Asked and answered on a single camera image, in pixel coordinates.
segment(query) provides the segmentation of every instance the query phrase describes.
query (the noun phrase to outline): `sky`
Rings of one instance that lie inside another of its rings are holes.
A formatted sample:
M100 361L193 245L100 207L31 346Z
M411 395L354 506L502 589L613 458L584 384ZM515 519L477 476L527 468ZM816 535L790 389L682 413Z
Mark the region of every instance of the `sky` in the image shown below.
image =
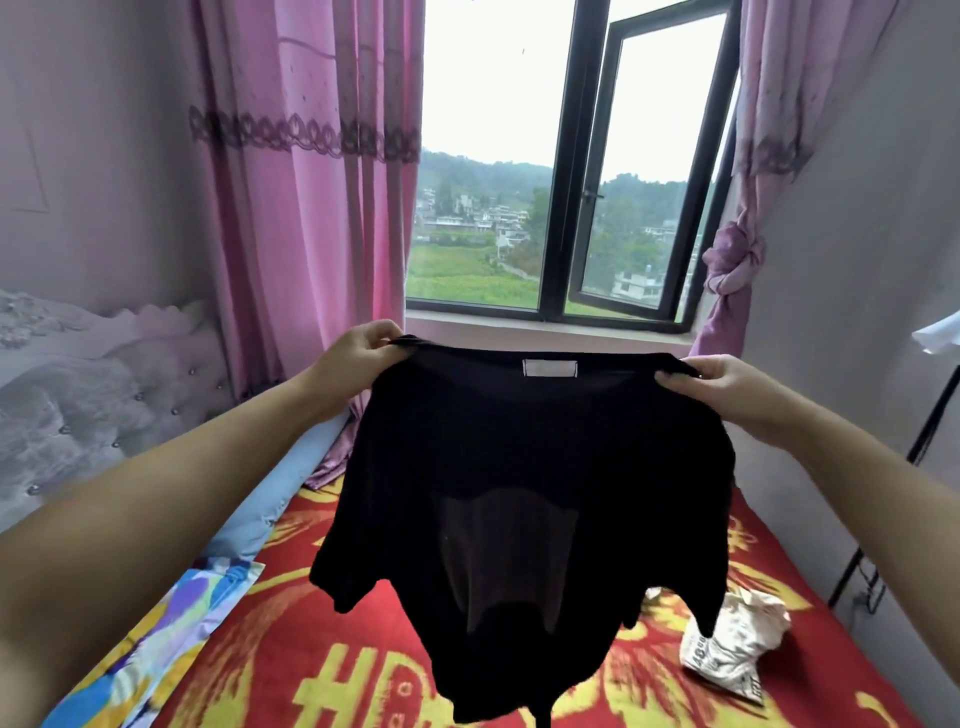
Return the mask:
M611 0L610 21L675 0ZM574 0L427 0L422 143L552 166ZM602 180L685 180L722 15L624 41Z

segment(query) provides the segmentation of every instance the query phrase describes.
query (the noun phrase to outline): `upholstered headboard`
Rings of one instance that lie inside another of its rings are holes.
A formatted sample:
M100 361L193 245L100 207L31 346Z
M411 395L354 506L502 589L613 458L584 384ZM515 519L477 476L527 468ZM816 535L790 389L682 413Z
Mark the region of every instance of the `upholstered headboard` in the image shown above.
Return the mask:
M232 405L207 304L102 317L0 289L0 531Z

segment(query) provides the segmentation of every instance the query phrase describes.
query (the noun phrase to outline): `red bedsheet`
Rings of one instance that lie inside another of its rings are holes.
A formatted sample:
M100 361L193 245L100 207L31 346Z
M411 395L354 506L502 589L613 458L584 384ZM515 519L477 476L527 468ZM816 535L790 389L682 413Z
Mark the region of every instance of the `red bedsheet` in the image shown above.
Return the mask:
M163 709L157 728L445 728L430 661L389 584L348 615L307 581L330 527L341 481L300 491L260 561L266 569L213 634ZM689 617L662 595L621 630L603 666L553 710L557 728L921 728L894 690L805 585L780 544L737 492L730 581L776 594L792 631L760 661L760 708L711 688L679 665ZM670 544L647 545L670 548ZM625 554L611 554L623 563ZM533 726L526 711L486 725Z

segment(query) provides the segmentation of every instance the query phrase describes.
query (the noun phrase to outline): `window sill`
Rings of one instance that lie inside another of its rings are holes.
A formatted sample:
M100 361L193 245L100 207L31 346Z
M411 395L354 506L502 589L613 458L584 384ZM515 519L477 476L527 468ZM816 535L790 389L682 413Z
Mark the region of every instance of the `window sill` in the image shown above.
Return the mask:
M696 336L497 319L407 309L406 330L451 347L528 352L668 352L686 356Z

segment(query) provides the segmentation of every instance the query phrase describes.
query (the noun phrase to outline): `hand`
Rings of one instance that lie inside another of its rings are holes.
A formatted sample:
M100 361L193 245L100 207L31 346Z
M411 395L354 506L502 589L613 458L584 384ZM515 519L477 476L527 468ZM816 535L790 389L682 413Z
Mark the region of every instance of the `hand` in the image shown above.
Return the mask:
M671 392L701 401L767 445L785 448L792 432L815 406L735 356L689 356L684 361L701 378L657 372L657 382Z
M351 397L370 389L380 373L413 353L389 346L402 335L400 327L386 319L353 327L296 377L322 410L318 422L336 415Z

